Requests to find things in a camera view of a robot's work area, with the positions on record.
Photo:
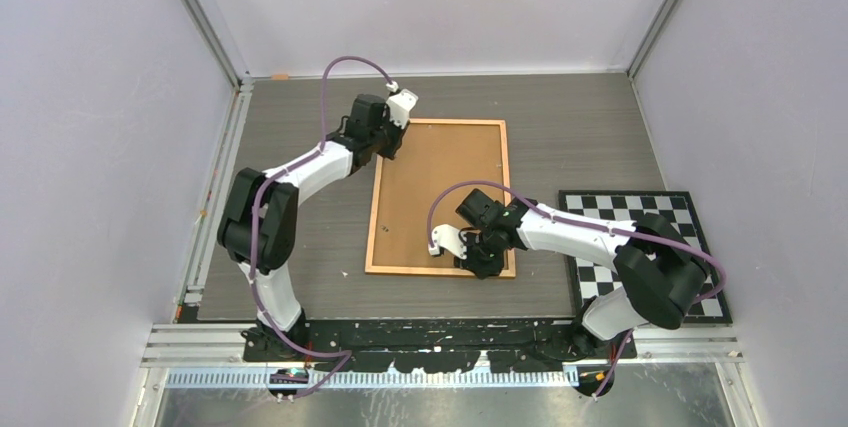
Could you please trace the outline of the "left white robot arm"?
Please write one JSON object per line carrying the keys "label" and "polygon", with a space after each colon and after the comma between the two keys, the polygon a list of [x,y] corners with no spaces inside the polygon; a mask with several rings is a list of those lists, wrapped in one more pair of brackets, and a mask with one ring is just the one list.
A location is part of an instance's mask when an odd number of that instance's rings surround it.
{"label": "left white robot arm", "polygon": [[276,168],[236,174],[217,242],[247,278],[257,306],[255,333],[269,335],[268,347],[280,359],[298,359],[307,345],[305,312],[289,271],[300,206],[374,157],[393,159],[417,102],[407,89],[387,98],[360,94],[312,150]]}

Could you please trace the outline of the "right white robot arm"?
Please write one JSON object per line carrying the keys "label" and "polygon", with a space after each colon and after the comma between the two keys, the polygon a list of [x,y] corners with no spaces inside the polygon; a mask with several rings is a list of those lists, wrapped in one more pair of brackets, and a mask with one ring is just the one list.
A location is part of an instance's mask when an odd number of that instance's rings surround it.
{"label": "right white robot arm", "polygon": [[596,357],[619,334],[642,325],[678,329],[697,303],[709,269],[703,257],[659,214],[632,221],[563,212],[534,200],[503,204],[473,189],[456,213],[469,225],[455,265],[479,278],[500,272],[505,252],[550,251],[614,272],[621,287],[582,307],[564,339],[584,357]]}

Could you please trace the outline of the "wooden picture frame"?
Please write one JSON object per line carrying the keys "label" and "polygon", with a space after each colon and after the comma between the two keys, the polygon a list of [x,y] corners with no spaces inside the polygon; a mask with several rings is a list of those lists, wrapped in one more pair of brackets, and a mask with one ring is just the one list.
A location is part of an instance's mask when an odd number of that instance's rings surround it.
{"label": "wooden picture frame", "polygon": [[504,120],[411,120],[396,157],[376,163],[365,272],[472,278],[450,253],[431,256],[428,238],[442,224],[468,226],[455,209],[475,188],[510,202],[509,193],[481,180],[510,185]]}

